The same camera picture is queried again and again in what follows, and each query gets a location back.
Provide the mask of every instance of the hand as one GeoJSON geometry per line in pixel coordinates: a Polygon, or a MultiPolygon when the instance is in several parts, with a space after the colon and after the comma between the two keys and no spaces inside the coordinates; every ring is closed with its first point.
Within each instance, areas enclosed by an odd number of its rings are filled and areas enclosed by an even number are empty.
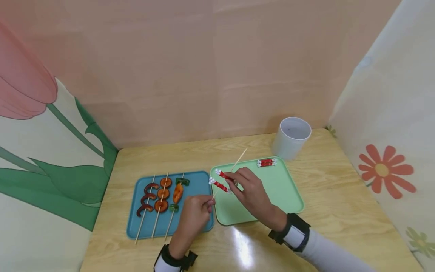
{"type": "Polygon", "coordinates": [[[188,196],[183,204],[180,222],[169,243],[169,253],[174,259],[181,259],[198,234],[210,220],[215,200],[211,195],[188,196]]]}
{"type": "Polygon", "coordinates": [[[243,167],[235,173],[226,172],[225,174],[242,185],[243,191],[233,181],[226,180],[237,199],[256,219],[274,231],[284,230],[287,215],[271,203],[263,183],[251,170],[243,167]]]}

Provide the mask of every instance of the pink tulip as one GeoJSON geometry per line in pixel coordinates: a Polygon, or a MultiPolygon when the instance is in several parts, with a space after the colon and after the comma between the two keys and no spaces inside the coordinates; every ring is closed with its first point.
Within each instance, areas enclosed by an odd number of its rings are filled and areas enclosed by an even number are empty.
{"type": "Polygon", "coordinates": [[[30,119],[56,98],[54,76],[0,22],[0,116],[30,119]]]}

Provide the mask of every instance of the flower illustration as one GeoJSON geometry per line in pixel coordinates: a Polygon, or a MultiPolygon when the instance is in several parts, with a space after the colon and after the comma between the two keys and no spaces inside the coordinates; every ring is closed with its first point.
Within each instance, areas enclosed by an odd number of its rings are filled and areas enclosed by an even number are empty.
{"type": "Polygon", "coordinates": [[[329,131],[329,133],[332,135],[332,137],[337,138],[337,135],[335,135],[336,131],[335,128],[333,129],[331,125],[327,126],[326,129],[329,131]]]}
{"type": "Polygon", "coordinates": [[[402,198],[402,193],[396,188],[395,185],[402,187],[408,192],[415,193],[417,189],[414,185],[408,181],[402,179],[397,175],[411,175],[414,173],[414,168],[410,165],[398,165],[405,161],[403,155],[396,155],[396,149],[392,146],[387,146],[384,151],[384,156],[381,159],[378,150],[372,144],[365,147],[371,159],[369,159],[365,154],[360,154],[360,159],[368,165],[359,165],[358,168],[361,171],[365,171],[361,175],[362,179],[368,181],[374,178],[371,185],[371,189],[374,193],[379,194],[381,192],[382,181],[387,188],[388,193],[394,199],[402,198]]]}
{"type": "Polygon", "coordinates": [[[25,120],[57,98],[53,75],[0,22],[0,116],[25,120]]]}
{"type": "Polygon", "coordinates": [[[408,227],[406,235],[412,240],[409,244],[421,254],[426,255],[428,258],[435,256],[435,243],[428,242],[428,236],[424,232],[418,234],[413,228],[408,227]]]}

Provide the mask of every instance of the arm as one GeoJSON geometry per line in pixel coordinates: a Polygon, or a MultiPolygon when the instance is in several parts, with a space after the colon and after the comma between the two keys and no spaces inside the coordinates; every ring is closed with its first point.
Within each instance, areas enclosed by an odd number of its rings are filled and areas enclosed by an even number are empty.
{"type": "MultiPolygon", "coordinates": [[[[284,231],[287,225],[287,215],[271,203],[263,183],[251,170],[243,167],[235,173],[225,174],[242,185],[243,191],[235,186],[233,181],[227,179],[237,199],[255,218],[275,232],[284,231]]],[[[292,226],[285,235],[284,241],[293,248],[298,248],[304,237],[303,232],[292,226]]],[[[363,261],[311,229],[306,243],[304,250],[296,254],[321,272],[373,271],[363,261]]]]}
{"type": "Polygon", "coordinates": [[[210,220],[211,206],[215,204],[211,195],[189,196],[184,201],[180,222],[169,245],[164,245],[154,264],[154,272],[180,272],[193,265],[197,255],[189,252],[196,236],[210,220]]]}
{"type": "MultiPolygon", "coordinates": [[[[284,237],[284,241],[293,248],[299,247],[304,234],[297,229],[290,229],[284,237]]],[[[311,263],[318,271],[336,272],[336,271],[353,271],[353,272],[372,272],[366,263],[343,248],[336,245],[331,240],[310,229],[310,236],[305,249],[301,253],[296,253],[299,257],[304,258],[311,263]]]]}

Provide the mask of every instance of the orange flower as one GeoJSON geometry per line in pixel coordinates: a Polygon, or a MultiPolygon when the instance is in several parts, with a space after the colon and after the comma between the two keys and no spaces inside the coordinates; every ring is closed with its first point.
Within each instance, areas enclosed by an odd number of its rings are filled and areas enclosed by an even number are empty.
{"type": "Polygon", "coordinates": [[[361,175],[362,179],[365,181],[374,178],[373,182],[367,185],[371,185],[373,192],[376,194],[381,192],[382,181],[384,181],[388,193],[390,193],[394,199],[400,199],[403,196],[395,185],[398,185],[411,193],[417,191],[414,185],[401,177],[396,176],[411,175],[414,173],[414,168],[410,165],[398,165],[405,161],[405,157],[403,155],[395,156],[396,149],[394,147],[390,145],[387,146],[382,159],[374,145],[369,144],[365,149],[371,159],[369,159],[365,154],[360,154],[359,158],[368,165],[359,165],[358,168],[361,171],[365,171],[365,173],[361,175]]]}

